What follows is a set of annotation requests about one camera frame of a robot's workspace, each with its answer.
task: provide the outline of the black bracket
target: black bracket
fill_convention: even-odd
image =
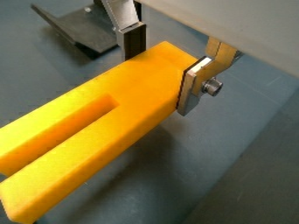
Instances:
[[[135,3],[139,17],[142,17],[140,5],[140,3]],[[114,25],[100,0],[94,0],[92,5],[63,17],[55,17],[35,4],[32,4],[32,9],[70,43],[92,59],[118,46]]]

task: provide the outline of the bolt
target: bolt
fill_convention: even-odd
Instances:
[[[86,8],[84,8],[84,11],[86,11],[87,13],[91,13],[91,8],[90,8],[90,7],[86,7]]]
[[[203,83],[202,92],[204,94],[208,93],[211,96],[216,96],[220,92],[222,87],[223,83],[214,77]]]

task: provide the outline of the yellow block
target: yellow block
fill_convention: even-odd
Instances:
[[[163,42],[0,129],[0,199],[34,223],[175,111],[196,59]]]

